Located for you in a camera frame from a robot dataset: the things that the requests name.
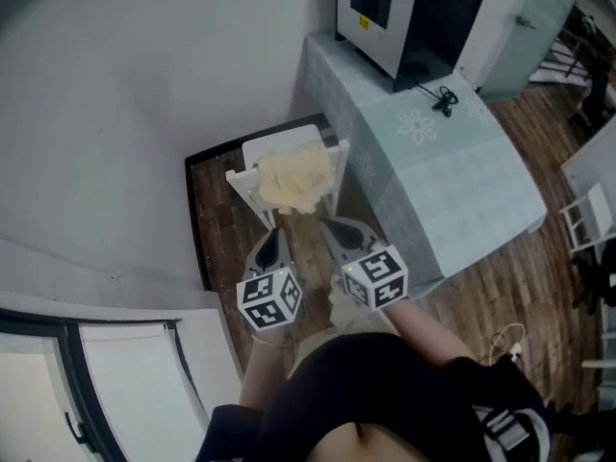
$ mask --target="cloth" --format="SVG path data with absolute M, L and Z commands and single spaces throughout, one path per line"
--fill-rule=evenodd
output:
M 549 419 L 506 357 L 492 367 L 459 358 L 439 371 L 393 334 L 346 335 L 311 353 L 265 411 L 217 407 L 196 462 L 303 461 L 324 435 L 347 423 L 385 427 L 432 462 L 461 456 L 487 462 L 475 404 L 529 407 Z
M 309 141 L 286 154 L 271 153 L 258 163 L 259 194 L 281 214 L 312 214 L 334 183 L 322 141 Z

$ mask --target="white chair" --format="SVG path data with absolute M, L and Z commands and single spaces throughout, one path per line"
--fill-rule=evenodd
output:
M 574 219 L 572 211 L 577 209 L 580 217 Z M 612 230 L 614 219 L 607 205 L 607 199 L 600 183 L 595 185 L 583 197 L 563 207 L 560 214 L 565 218 L 567 230 L 571 237 L 571 253 L 606 242 L 616 238 L 616 231 Z M 583 241 L 578 235 L 578 227 L 583 224 L 587 240 Z
M 253 210 L 269 231 L 276 225 L 273 217 L 275 206 L 268 204 L 259 194 L 257 162 L 266 154 L 284 154 L 293 151 L 308 141 L 320 139 L 321 134 L 317 126 L 306 125 L 245 142 L 242 146 L 242 153 L 244 154 L 246 170 L 239 173 L 230 170 L 225 173 L 229 184 L 244 202 L 248 204 L 248 207 Z M 330 216 L 334 216 L 338 208 L 340 187 L 343 182 L 345 167 L 347 166 L 348 150 L 348 141 L 340 141 L 338 145 L 327 148 L 327 155 L 329 156 L 329 162 L 334 175 L 334 183 L 324 193 L 323 201 Z

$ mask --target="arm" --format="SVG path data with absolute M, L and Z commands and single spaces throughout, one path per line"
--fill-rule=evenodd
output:
M 383 313 L 400 337 L 425 361 L 443 368 L 459 357 L 475 359 L 471 350 L 451 331 L 415 306 L 410 299 L 402 299 Z
M 257 341 L 252 343 L 250 359 L 242 382 L 240 405 L 264 409 L 285 381 L 285 331 L 274 328 L 255 335 L 270 345 L 266 346 Z

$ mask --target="yellow label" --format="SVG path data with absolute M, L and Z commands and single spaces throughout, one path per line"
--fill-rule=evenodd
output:
M 359 15 L 359 27 L 361 27 L 365 31 L 368 31 L 370 29 L 370 20 L 361 14 Z

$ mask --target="person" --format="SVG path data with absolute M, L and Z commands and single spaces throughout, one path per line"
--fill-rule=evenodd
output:
M 383 310 L 398 335 L 339 335 L 289 378 L 284 331 L 255 334 L 196 462 L 547 460 L 549 413 L 510 358 L 481 366 L 408 298 Z

